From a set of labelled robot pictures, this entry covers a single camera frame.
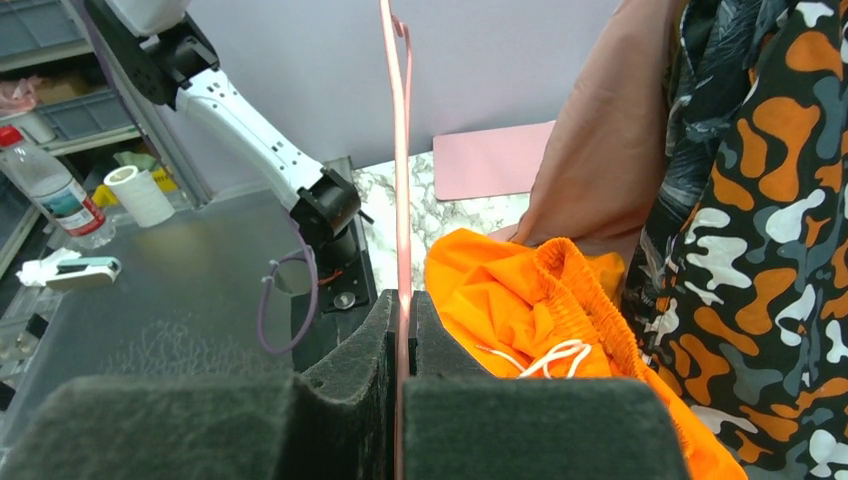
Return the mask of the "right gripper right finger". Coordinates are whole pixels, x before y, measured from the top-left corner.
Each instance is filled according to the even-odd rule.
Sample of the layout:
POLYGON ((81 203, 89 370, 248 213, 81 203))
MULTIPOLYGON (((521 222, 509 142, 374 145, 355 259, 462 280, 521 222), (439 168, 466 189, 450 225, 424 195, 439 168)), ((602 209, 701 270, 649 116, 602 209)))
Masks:
POLYGON ((671 419, 620 378, 492 376, 415 293, 415 373, 405 383, 408 479, 687 479, 671 419))

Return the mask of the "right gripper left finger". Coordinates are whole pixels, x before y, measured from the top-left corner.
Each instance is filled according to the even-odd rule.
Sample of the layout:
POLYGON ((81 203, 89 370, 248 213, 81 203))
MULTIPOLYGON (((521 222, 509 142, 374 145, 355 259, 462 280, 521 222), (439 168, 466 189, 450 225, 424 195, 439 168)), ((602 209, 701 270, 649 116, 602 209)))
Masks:
POLYGON ((89 376, 48 396, 5 479, 385 479, 396 293, 302 373, 89 376))

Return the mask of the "pink wire hanger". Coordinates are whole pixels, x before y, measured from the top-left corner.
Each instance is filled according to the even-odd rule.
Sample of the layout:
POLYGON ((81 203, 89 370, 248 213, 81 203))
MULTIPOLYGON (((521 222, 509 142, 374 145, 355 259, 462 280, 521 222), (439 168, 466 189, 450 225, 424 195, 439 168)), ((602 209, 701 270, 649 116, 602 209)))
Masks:
POLYGON ((409 185, 409 131, 413 54, 408 26, 392 11, 389 0, 378 2, 391 90, 395 149, 397 292, 399 299, 395 346, 394 475, 404 470, 404 383, 410 376, 410 310, 413 297, 409 185))

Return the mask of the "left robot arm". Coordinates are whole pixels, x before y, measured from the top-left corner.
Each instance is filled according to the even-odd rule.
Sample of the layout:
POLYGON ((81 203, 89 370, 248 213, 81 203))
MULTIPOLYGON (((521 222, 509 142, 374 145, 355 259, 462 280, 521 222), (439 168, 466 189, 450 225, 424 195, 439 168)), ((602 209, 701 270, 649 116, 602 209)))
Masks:
POLYGON ((86 13, 135 89, 204 127, 263 174, 324 274, 360 257, 356 188, 305 154, 238 91, 185 1, 87 1, 86 13))

